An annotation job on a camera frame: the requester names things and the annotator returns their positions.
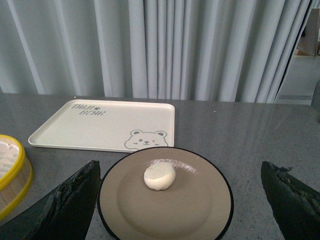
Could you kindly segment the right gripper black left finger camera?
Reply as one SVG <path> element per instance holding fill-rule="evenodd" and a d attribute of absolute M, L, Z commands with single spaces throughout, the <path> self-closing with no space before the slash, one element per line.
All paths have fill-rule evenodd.
<path fill-rule="evenodd" d="M 2 240 L 84 240 L 95 210 L 100 163 L 91 161 L 0 227 Z"/>

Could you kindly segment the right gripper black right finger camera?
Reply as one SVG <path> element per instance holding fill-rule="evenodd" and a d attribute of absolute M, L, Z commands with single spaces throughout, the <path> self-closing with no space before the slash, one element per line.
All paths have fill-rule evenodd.
<path fill-rule="evenodd" d="M 261 181 L 273 217 L 286 240 L 318 240 L 320 193 L 290 175 L 290 170 L 262 162 Z"/>

